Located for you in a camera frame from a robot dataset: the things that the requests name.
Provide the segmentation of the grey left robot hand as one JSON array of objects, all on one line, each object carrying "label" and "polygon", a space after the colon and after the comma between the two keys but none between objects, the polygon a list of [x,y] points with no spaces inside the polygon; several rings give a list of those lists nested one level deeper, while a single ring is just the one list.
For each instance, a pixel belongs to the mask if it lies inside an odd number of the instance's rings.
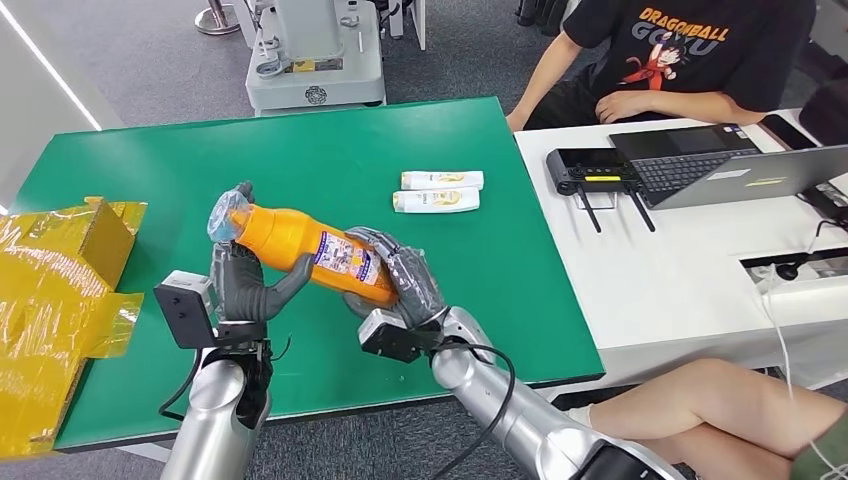
[{"label": "grey left robot hand", "polygon": [[218,298],[216,314],[229,322],[267,322],[310,281],[313,255],[300,255],[284,277],[271,286],[264,281],[255,253],[234,241],[213,243],[210,276]]}]

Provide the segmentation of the person's left hand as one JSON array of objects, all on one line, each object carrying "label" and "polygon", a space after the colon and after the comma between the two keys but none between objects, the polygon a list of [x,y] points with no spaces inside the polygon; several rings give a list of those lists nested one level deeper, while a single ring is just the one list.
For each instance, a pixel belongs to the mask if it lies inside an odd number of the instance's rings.
[{"label": "person's left hand", "polygon": [[611,124],[650,111],[653,100],[650,90],[615,91],[597,102],[595,114],[601,124]]}]

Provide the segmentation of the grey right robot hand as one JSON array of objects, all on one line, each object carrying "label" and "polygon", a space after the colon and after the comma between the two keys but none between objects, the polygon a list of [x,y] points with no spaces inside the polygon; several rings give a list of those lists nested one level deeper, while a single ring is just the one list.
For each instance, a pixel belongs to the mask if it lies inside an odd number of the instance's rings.
[{"label": "grey right robot hand", "polygon": [[345,232],[367,244],[386,266],[396,299],[388,310],[399,314],[411,330],[436,331],[450,307],[444,300],[422,250],[398,242],[387,232],[357,226]]}]

